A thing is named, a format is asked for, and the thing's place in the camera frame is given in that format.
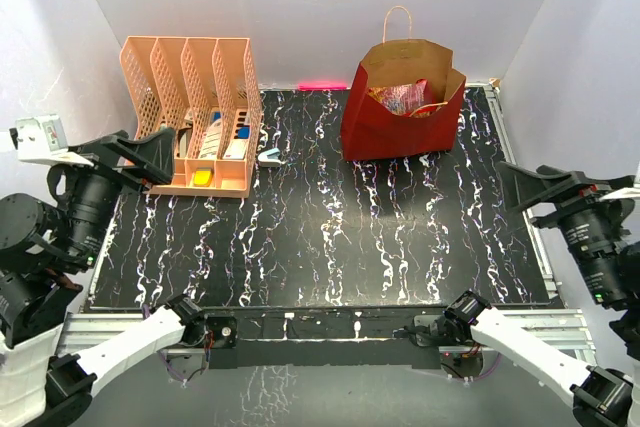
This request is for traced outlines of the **large red snack bag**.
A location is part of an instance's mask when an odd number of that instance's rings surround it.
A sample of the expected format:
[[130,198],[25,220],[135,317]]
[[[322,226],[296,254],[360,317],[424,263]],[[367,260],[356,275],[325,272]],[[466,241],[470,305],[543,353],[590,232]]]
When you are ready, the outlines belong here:
[[370,87],[367,95],[390,113],[402,117],[416,116],[434,102],[426,79],[403,85]]

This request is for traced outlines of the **red paper bag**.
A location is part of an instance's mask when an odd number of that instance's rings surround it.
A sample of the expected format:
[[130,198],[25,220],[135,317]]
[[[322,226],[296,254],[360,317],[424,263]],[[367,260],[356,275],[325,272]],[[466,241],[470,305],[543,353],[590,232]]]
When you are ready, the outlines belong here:
[[[367,95],[426,79],[434,102],[418,115],[402,117]],[[453,51],[425,40],[382,41],[360,61],[344,109],[340,139],[347,161],[377,160],[449,151],[457,136],[466,76],[453,67]]]

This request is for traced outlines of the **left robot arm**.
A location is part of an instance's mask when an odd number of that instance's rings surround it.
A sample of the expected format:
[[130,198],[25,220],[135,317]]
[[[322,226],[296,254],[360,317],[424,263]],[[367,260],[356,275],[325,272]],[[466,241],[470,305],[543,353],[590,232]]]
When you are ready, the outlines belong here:
[[22,161],[48,166],[50,202],[24,193],[1,201],[1,422],[67,426],[110,382],[175,345],[199,346],[204,312],[179,295],[93,347],[59,355],[74,274],[92,269],[121,193],[171,182],[176,133],[138,140],[119,131],[70,146],[54,121],[28,119],[10,139]]

